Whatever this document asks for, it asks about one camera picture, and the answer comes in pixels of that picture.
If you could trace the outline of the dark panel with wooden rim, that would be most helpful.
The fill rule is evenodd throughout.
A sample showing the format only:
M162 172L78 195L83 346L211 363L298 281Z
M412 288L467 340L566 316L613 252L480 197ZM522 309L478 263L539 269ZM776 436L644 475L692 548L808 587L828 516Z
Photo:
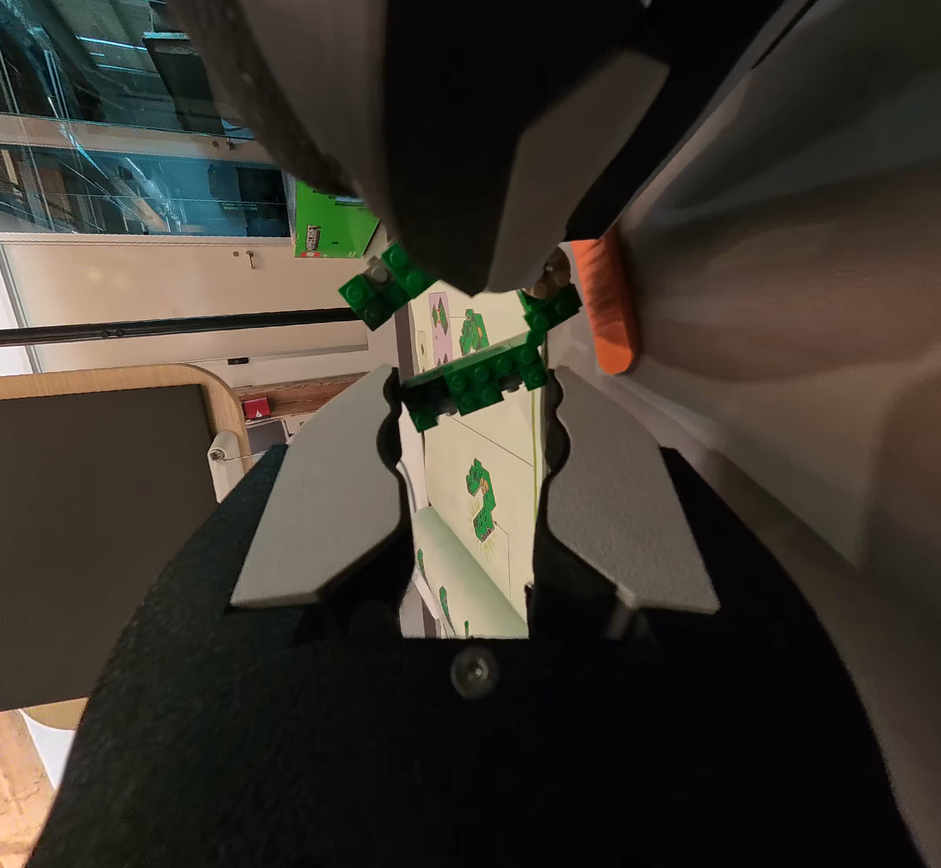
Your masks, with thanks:
M2 377L1 708L88 697L149 587L218 505L240 402L190 365Z

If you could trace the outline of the grey desk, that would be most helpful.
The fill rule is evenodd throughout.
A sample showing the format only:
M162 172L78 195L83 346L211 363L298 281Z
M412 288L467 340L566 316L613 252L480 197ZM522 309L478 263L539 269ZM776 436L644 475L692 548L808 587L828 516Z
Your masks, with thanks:
M617 228L721 607L621 645L629 864L939 866L939 0L574 0L670 75Z

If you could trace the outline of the orange brick separator tool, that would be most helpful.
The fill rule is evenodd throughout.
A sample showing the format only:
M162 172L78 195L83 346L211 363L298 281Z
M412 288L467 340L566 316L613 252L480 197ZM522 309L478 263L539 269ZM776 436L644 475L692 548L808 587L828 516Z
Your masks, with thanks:
M639 357L640 333L617 229L573 241L571 250L598 366L605 374L623 375Z

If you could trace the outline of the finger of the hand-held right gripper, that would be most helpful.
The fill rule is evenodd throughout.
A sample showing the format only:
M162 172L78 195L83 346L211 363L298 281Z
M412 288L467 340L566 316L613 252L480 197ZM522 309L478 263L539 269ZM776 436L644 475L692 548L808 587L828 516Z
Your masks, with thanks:
M276 161L353 190L430 274L467 294L493 272L508 124L458 19L470 0L167 0L214 83Z
M602 233L815 0L624 0L627 42L520 134L486 290Z

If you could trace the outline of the light green instruction booklet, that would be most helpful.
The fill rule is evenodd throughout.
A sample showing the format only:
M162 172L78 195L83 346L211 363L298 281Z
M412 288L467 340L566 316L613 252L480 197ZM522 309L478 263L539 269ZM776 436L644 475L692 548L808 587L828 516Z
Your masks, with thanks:
M437 283L409 304L415 371L423 373L528 332L516 293L475 297ZM471 415L441 415L421 434L413 470L417 566L441 632L526 638L538 496L545 476L546 389L520 385Z

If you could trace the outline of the large green brick assembly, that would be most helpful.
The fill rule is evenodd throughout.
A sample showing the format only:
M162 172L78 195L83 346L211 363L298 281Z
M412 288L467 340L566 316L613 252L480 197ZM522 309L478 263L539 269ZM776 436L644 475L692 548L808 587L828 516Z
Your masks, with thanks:
M401 400L418 432L441 416L471 415L506 393L541 389L547 382L544 336L520 334L403 381Z

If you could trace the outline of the green cardboard box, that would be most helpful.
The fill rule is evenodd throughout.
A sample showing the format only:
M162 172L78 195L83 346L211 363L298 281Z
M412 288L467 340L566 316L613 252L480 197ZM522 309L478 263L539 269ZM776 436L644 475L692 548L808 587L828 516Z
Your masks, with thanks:
M300 259L360 259L380 224L362 199L330 195L295 181L294 254Z

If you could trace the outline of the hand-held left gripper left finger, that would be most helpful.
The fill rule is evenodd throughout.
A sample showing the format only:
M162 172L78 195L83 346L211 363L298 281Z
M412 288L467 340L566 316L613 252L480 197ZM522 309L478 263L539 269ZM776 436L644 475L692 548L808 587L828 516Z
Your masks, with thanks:
M286 451L231 593L241 608L398 611L414 571L398 368L366 374Z

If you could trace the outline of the green brick assembly tan stud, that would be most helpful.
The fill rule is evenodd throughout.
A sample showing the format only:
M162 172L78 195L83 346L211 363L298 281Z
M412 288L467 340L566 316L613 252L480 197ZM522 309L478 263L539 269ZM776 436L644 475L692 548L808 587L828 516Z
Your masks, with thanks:
M577 315L582 300L572 282L568 255L557 247L545 262L535 283L516 291L528 332L526 345L541 347L547 333Z

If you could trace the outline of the white cabinet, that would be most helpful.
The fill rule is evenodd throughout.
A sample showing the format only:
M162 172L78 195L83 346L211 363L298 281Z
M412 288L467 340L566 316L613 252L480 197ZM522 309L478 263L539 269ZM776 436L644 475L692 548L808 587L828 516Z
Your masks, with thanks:
M7 274L25 324L162 321L338 308L355 259L296 258L287 242L56 243L5 245ZM216 374L262 363L368 350L359 321L183 333L35 347L44 372L187 363Z

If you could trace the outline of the green and grey brick piece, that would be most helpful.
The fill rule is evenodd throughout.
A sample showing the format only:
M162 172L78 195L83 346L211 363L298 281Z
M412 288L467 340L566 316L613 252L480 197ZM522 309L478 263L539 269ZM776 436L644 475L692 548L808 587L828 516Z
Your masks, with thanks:
M374 332L436 280L394 242L366 269L340 287L339 293L367 328Z

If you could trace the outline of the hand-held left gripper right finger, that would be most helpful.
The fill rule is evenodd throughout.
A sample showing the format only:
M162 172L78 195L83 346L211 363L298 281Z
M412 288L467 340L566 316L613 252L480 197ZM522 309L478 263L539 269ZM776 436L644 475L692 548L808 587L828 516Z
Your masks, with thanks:
M719 610L660 444L626 407L566 366L549 376L546 459L533 605L555 594L629 610Z

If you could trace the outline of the glass partition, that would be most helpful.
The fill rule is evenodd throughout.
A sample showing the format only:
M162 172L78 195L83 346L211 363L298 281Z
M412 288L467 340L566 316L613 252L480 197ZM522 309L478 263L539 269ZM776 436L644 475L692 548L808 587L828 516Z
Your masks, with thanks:
M292 183L166 0L1 0L2 231L286 238Z

